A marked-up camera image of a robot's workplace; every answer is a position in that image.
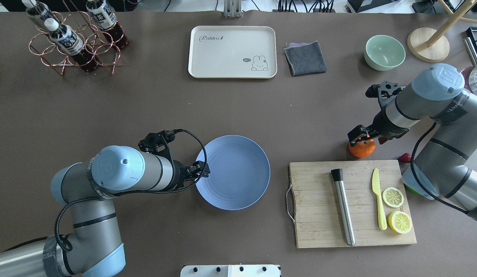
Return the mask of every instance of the cutting board handle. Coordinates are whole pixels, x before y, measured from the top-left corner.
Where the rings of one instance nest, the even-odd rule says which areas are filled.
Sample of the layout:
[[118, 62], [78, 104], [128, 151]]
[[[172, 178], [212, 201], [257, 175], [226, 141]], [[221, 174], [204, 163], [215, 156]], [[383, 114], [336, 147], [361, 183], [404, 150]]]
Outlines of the cutting board handle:
[[286, 212], [288, 213], [290, 219], [293, 221], [293, 225], [296, 225], [296, 221], [295, 219], [293, 218], [293, 216], [291, 216], [290, 212], [289, 212], [289, 206], [288, 206], [288, 193], [291, 191], [291, 189], [293, 188], [293, 185], [291, 184], [291, 182], [289, 183], [289, 187], [288, 187], [288, 190], [286, 191], [286, 199], [285, 199], [285, 202], [286, 202]]

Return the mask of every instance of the wooden base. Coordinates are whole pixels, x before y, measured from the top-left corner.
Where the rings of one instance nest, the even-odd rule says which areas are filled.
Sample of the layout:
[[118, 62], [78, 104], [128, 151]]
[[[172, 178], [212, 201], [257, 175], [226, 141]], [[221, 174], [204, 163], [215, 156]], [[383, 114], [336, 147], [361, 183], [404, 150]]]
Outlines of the wooden base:
[[404, 203], [398, 208], [384, 204], [386, 217], [403, 210], [411, 214], [397, 160], [289, 163], [295, 205], [296, 247], [348, 247], [331, 169], [344, 172], [349, 213], [353, 223], [355, 247], [368, 245], [415, 244], [414, 228], [397, 234], [390, 227], [382, 231], [377, 219], [377, 198], [372, 191], [372, 172], [380, 172], [380, 188], [398, 188]]
[[428, 46], [426, 43], [436, 32], [437, 30], [426, 27], [412, 31], [407, 37], [407, 47], [414, 56], [425, 62], [443, 61], [450, 53], [450, 44], [447, 38], [442, 35], [432, 46]]

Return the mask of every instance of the wooden cutting board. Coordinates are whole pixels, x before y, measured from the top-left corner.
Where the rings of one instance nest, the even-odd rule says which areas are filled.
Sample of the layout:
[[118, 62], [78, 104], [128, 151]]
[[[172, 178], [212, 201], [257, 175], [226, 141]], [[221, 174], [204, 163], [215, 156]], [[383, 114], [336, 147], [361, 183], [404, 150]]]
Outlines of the wooden cutting board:
[[404, 195], [404, 204], [398, 208], [384, 204], [386, 217], [395, 210], [403, 210], [411, 215], [397, 160], [293, 162], [289, 164], [289, 176], [298, 248], [348, 246], [330, 173], [337, 168], [343, 171], [355, 246], [416, 243], [414, 226], [409, 233], [398, 234], [389, 226], [384, 231], [380, 230], [377, 224], [377, 199], [371, 183], [375, 168], [379, 169], [382, 192], [388, 187], [396, 187]]

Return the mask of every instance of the black muddler tip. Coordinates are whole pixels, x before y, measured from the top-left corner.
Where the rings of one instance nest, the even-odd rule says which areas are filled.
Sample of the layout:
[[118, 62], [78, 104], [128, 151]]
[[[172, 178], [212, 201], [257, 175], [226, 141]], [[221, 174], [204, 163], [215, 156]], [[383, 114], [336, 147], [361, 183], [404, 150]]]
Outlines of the black muddler tip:
[[342, 169], [333, 169], [331, 170], [332, 173], [332, 178], [334, 179], [334, 182], [339, 182], [342, 181]]

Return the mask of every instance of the green object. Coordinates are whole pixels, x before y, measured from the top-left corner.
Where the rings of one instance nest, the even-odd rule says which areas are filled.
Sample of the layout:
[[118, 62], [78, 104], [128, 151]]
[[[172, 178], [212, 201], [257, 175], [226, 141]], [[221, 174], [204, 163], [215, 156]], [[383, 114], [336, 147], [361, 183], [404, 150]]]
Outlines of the green object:
[[388, 35], [375, 35], [366, 42], [364, 56], [371, 68], [387, 71], [403, 63], [406, 51], [397, 39]]
[[409, 186], [407, 186], [406, 184], [404, 184], [404, 186], [406, 187], [406, 189], [416, 195], [421, 195], [420, 193], [418, 193], [417, 191], [415, 191], [414, 189], [410, 188]]

